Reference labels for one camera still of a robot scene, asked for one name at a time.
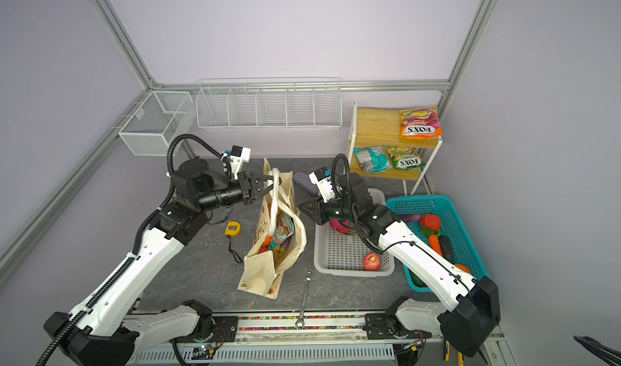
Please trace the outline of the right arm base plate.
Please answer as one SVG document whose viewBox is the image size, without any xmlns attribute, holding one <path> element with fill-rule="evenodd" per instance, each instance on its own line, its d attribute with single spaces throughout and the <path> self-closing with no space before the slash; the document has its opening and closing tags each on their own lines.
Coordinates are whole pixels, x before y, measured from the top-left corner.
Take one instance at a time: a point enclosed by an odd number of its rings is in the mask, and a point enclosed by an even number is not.
<svg viewBox="0 0 621 366">
<path fill-rule="evenodd" d="M 367 338 L 371 340 L 427 339 L 432 337 L 432 334 L 427 331 L 407 330 L 395 317 L 388 316 L 386 313 L 365 314 L 363 329 Z"/>
</svg>

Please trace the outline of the cream floral tote bag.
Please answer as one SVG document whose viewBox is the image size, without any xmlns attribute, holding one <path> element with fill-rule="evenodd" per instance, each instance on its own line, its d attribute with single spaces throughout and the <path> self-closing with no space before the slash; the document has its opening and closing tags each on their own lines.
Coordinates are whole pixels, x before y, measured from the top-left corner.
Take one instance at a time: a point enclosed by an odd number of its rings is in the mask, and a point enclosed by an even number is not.
<svg viewBox="0 0 621 366">
<path fill-rule="evenodd" d="M 296 264 L 307 245 L 307 233 L 296 204 L 294 174 L 281 172 L 264 160 L 268 176 L 260 187 L 262 198 L 253 245 L 244 257 L 244 272 L 237 286 L 242 292 L 278 297 L 284 273 Z"/>
</svg>

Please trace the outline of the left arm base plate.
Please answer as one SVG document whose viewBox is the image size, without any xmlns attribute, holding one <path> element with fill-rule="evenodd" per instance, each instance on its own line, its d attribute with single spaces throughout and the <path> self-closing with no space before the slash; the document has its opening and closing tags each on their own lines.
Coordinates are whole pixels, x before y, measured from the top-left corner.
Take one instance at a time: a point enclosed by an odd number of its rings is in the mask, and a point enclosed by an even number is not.
<svg viewBox="0 0 621 366">
<path fill-rule="evenodd" d="M 177 343 L 232 343 L 235 341 L 239 316 L 212 316 L 209 321 L 200 322 L 190 334 L 176 339 Z"/>
</svg>

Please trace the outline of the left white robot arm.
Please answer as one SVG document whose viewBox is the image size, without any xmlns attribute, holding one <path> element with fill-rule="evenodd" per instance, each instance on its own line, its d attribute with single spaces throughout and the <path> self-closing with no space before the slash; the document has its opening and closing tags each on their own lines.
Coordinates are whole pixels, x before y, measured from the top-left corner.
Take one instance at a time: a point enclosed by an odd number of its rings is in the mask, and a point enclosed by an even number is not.
<svg viewBox="0 0 621 366">
<path fill-rule="evenodd" d="M 51 343 L 37 360 L 45 365 L 56 350 L 77 365 L 125 365 L 137 353 L 166 341 L 210 339 L 213 312 L 199 301 L 137 322 L 126 322 L 130 307 L 163 267 L 208 224 L 208 212 L 249 205 L 277 191 L 281 178 L 240 171 L 244 160 L 223 153 L 224 172 L 195 158 L 175 167 L 167 159 L 170 186 L 163 203 L 141 223 L 125 259 L 86 299 L 45 322 Z"/>
</svg>

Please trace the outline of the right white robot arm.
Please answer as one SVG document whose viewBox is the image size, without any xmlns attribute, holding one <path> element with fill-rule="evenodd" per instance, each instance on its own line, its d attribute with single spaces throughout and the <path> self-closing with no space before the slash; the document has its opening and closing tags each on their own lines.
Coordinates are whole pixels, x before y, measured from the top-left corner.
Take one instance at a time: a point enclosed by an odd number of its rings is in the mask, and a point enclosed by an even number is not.
<svg viewBox="0 0 621 366">
<path fill-rule="evenodd" d="M 338 177 L 320 168 L 309 179 L 320 194 L 300 205 L 305 215 L 317 225 L 332 220 L 348 225 L 375 254 L 390 254 L 421 278 L 445 308 L 423 317 L 420 303 L 406 298 L 388 313 L 397 327 L 440 334 L 464 356 L 475 356 L 501 320 L 498 286 L 444 259 L 396 213 L 374 203 L 358 174 Z"/>
</svg>

